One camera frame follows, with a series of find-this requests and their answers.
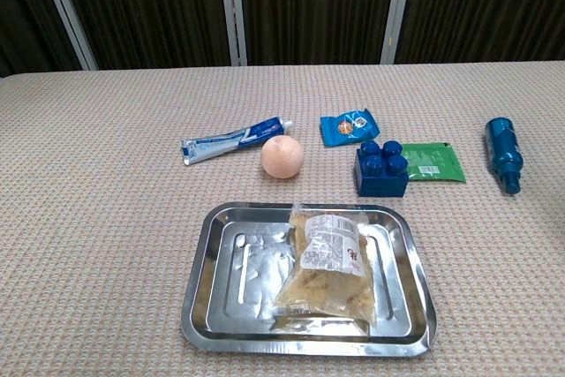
tray rim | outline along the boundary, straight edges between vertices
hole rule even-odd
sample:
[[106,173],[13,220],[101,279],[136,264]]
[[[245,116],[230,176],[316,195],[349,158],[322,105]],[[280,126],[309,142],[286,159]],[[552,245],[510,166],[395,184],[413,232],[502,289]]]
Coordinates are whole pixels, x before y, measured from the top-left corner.
[[263,202],[226,202],[214,207],[204,219],[191,273],[186,285],[185,297],[181,309],[180,327],[186,340],[205,351],[218,352],[247,352],[272,354],[297,354],[320,356],[353,356],[353,357],[416,357],[432,348],[437,337],[437,316],[433,306],[432,296],[427,285],[426,273],[422,267],[414,238],[404,218],[396,211],[381,205],[352,205],[352,204],[303,204],[310,209],[341,209],[341,210],[378,210],[390,215],[402,227],[403,242],[406,248],[408,262],[414,275],[418,296],[426,317],[426,331],[413,343],[360,343],[321,340],[288,340],[266,339],[249,340],[237,338],[210,339],[204,337],[192,324],[191,316],[198,284],[204,267],[204,254],[207,247],[209,229],[212,221],[222,211],[233,208],[259,209],[290,209],[291,203]]

green sachet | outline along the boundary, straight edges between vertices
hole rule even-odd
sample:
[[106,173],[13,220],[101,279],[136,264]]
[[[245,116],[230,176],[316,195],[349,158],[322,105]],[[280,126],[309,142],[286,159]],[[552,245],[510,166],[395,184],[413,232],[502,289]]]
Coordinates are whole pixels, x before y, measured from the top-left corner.
[[449,143],[403,143],[409,180],[465,182],[463,169]]

metal frame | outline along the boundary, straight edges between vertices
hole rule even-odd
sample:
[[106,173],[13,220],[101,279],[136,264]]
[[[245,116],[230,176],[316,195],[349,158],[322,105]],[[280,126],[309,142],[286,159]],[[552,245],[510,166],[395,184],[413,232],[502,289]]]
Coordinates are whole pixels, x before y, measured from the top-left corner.
[[239,47],[239,64],[247,65],[247,47],[245,46],[244,8],[242,0],[233,0],[236,12],[237,46]]
[[388,7],[387,28],[382,41],[382,52],[380,53],[381,64],[393,64],[395,62],[398,37],[403,23],[404,6],[406,0],[390,0]]
[[80,24],[79,16],[72,5],[71,0],[53,0],[59,16],[63,21],[64,29],[71,39],[72,48],[79,59],[82,69],[85,71],[98,70],[98,64],[88,44],[88,39]]
[[231,66],[247,65],[244,12],[241,0],[223,0]]

plastic bag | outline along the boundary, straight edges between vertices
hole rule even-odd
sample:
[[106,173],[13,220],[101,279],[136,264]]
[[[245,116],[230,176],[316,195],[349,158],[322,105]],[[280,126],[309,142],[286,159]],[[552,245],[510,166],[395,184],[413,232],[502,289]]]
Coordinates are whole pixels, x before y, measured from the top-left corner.
[[368,223],[362,212],[292,208],[297,258],[275,299],[275,315],[322,313],[376,324],[373,269],[360,223]]

label sticker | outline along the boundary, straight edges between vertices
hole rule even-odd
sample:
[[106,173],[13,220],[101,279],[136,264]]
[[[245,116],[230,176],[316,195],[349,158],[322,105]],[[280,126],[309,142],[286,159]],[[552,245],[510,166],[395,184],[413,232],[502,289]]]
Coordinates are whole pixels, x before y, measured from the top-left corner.
[[355,124],[355,126],[357,128],[361,128],[361,127],[365,127],[367,125],[367,120],[364,119],[363,117],[357,117],[357,118],[355,118],[355,121],[353,121],[353,123]]
[[337,131],[341,134],[351,134],[353,132],[353,125],[349,121],[342,121],[337,126]]
[[300,257],[300,266],[345,274],[365,275],[357,225],[338,215],[317,215],[306,221],[308,246]]
[[438,167],[436,167],[435,165],[421,166],[421,167],[418,167],[418,169],[420,170],[420,172],[422,174],[439,174],[440,173],[440,169]]
[[189,158],[193,158],[194,156],[196,156],[196,143],[194,143],[193,140],[191,140],[186,147],[188,149]]

